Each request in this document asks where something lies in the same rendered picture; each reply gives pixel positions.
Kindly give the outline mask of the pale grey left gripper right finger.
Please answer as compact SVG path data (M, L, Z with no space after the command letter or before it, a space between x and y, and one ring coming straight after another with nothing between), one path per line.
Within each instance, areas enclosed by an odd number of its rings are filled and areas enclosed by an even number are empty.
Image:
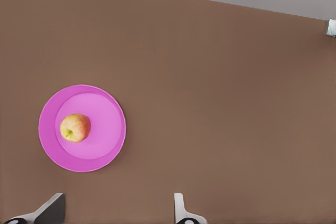
M206 224L206 219L192 214L185 209L182 193L174 194L174 222L175 224Z

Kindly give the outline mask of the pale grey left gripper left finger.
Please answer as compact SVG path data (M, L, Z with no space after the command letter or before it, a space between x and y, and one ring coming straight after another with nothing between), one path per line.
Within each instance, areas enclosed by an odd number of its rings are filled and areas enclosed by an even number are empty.
M13 217L3 224L64 224L65 194L56 193L34 212Z

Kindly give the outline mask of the red yellow apple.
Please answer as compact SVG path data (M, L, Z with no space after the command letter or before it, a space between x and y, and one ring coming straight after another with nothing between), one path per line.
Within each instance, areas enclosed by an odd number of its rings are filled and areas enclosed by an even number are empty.
M86 115L74 113L63 118L60 124L62 138L72 143L84 141L91 132L91 122Z

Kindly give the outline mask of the pink round plate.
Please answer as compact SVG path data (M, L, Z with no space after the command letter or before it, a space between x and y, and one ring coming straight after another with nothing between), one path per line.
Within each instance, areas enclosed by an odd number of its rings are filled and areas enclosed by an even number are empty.
M61 121L80 113L88 117L88 137L72 143L60 134ZM127 132L124 112L108 92L78 84L56 92L41 111L38 133L48 157L60 167L79 173L103 168L120 153Z

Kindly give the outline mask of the silver frame post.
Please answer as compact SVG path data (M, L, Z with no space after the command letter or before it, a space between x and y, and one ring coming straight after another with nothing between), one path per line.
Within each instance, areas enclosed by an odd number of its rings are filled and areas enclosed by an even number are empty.
M336 19L327 20L325 27L325 35L330 37L336 37Z

